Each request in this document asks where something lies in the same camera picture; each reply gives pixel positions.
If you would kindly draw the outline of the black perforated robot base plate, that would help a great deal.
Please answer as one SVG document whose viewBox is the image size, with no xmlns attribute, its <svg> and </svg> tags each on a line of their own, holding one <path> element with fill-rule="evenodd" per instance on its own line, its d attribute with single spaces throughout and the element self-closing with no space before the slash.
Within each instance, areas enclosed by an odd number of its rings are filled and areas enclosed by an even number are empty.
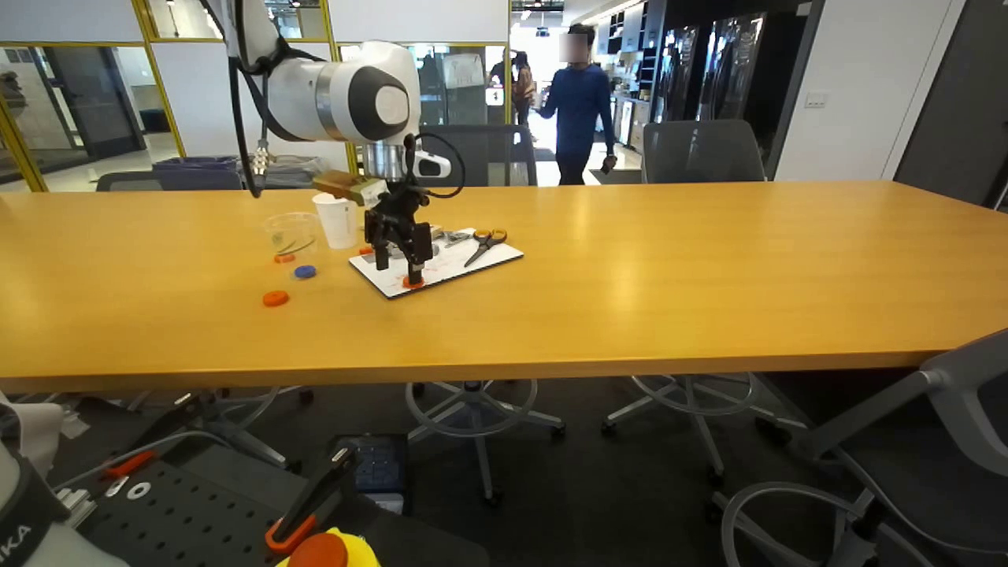
<svg viewBox="0 0 1008 567">
<path fill-rule="evenodd" d="M 157 459 L 79 525 L 128 567 L 275 567 L 265 528 L 305 486 L 230 447 Z"/>
</svg>

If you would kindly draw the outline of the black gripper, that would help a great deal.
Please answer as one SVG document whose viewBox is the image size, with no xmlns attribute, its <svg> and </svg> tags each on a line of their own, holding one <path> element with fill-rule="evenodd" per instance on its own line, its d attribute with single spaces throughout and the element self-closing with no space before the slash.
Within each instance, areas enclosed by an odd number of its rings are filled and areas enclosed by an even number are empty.
<svg viewBox="0 0 1008 567">
<path fill-rule="evenodd" d="M 376 268 L 384 271 L 389 253 L 406 259 L 406 277 L 423 277 L 431 259 L 431 226 L 414 220 L 414 211 L 429 202 L 414 182 L 387 182 L 387 191 L 376 208 L 366 208 L 366 241 L 376 250 Z"/>
</svg>

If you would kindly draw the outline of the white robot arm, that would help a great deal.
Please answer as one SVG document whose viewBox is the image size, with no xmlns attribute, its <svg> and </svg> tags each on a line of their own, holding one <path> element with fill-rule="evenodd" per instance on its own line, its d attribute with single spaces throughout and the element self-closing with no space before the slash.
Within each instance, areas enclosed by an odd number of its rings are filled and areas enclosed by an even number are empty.
<svg viewBox="0 0 1008 567">
<path fill-rule="evenodd" d="M 366 172 L 384 182 L 366 194 L 366 241 L 376 268 L 389 253 L 406 260 L 404 280 L 418 283 L 431 259 L 431 226 L 414 216 L 429 202 L 418 182 L 418 71 L 400 44 L 366 42 L 355 61 L 321 61 L 295 49 L 260 0 L 199 0 L 226 44 L 230 96 L 239 83 L 266 131 L 286 143 L 348 143 L 366 148 Z"/>
</svg>

